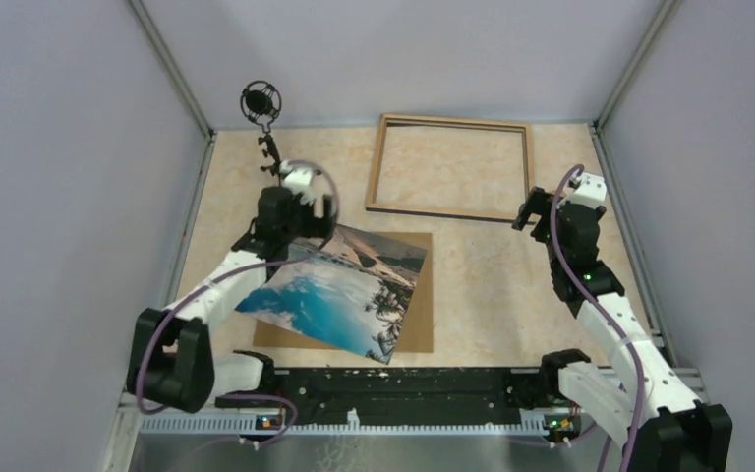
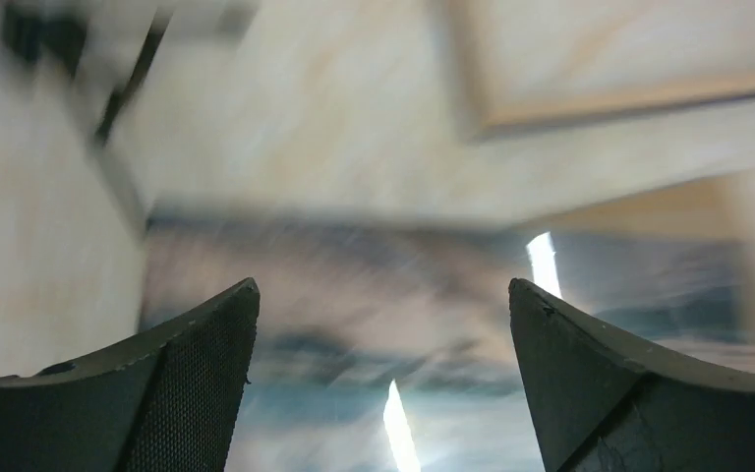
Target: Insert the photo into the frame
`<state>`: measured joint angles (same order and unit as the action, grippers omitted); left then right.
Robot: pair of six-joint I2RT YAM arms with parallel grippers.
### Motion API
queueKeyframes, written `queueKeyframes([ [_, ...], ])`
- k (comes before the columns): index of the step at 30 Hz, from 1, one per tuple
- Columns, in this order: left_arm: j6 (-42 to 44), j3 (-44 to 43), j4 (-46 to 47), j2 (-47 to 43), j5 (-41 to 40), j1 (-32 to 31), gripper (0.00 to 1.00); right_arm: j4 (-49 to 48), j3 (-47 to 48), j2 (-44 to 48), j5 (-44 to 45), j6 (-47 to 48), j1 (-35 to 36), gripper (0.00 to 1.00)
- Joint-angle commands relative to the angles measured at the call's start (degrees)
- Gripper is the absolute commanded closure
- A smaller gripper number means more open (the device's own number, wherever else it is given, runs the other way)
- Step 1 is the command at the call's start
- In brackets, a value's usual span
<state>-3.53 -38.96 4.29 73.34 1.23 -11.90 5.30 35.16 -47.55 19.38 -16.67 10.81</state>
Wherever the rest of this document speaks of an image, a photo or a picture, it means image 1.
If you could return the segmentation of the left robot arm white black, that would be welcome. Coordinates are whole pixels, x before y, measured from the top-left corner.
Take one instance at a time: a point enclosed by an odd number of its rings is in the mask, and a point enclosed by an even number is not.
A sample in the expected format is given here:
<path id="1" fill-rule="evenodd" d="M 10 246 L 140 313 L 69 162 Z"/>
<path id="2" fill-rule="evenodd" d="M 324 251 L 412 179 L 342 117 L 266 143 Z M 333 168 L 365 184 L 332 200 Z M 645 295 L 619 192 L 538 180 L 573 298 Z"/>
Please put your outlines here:
<path id="1" fill-rule="evenodd" d="M 257 216 L 213 272 L 180 299 L 137 316 L 125 390 L 141 413 L 200 411 L 216 381 L 215 329 L 281 267 L 305 263 L 321 251 L 292 257 L 295 240 L 330 242 L 339 192 L 329 172 L 307 160 L 286 160 L 279 175 L 279 185 L 261 190 Z"/>

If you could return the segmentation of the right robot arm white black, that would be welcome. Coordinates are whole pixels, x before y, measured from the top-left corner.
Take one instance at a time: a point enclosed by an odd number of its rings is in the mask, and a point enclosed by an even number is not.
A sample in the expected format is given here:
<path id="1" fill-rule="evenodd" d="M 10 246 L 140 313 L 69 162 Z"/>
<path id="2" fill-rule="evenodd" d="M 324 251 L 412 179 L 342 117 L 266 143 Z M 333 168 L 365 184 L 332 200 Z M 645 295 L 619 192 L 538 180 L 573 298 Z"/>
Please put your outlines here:
<path id="1" fill-rule="evenodd" d="M 533 188 L 513 222 L 521 231 L 531 216 L 539 218 L 531 236 L 547 249 L 553 291 L 617 376 L 609 380 L 577 349 L 557 351 L 542 360 L 538 394 L 550 405 L 571 400 L 584 408 L 606 444 L 619 448 L 622 471 L 724 471 L 729 414 L 681 379 L 599 258 L 607 196 L 604 178 L 577 164 L 554 192 Z"/>

